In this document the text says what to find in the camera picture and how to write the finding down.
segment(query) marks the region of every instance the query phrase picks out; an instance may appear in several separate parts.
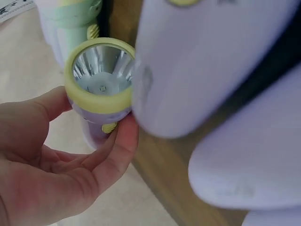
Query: yellow button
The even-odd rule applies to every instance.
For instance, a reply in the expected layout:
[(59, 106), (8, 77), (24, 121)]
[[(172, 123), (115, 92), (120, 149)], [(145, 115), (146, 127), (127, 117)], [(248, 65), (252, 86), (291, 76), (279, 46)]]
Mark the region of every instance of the yellow button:
[(177, 6), (191, 6), (198, 3), (201, 0), (168, 0), (168, 1)]
[(102, 131), (104, 132), (104, 133), (112, 133), (113, 132), (113, 130), (116, 128), (116, 126), (117, 126), (117, 123), (115, 122), (115, 123), (112, 123), (112, 124), (106, 124), (106, 125), (103, 125), (102, 126)]
[(87, 39), (96, 39), (99, 36), (99, 27), (97, 24), (90, 25), (87, 30)]

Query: tiled floor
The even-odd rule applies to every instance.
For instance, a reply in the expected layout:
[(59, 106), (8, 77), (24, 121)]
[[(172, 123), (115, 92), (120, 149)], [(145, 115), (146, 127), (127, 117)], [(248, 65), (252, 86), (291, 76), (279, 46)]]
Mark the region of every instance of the tiled floor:
[[(35, 9), (0, 24), (0, 103), (40, 95), (63, 84), (50, 47), (44, 42)], [(72, 153), (90, 152), (78, 116), (63, 114), (50, 127), (47, 145)], [(59, 226), (175, 226), (176, 223), (131, 165), (112, 188), (81, 215)]]

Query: blurry object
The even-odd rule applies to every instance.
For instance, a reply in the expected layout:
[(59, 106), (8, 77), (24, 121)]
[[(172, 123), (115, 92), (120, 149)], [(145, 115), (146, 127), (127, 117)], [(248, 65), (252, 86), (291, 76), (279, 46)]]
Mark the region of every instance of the blurry object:
[(0, 23), (35, 7), (33, 0), (2, 0), (0, 2)]

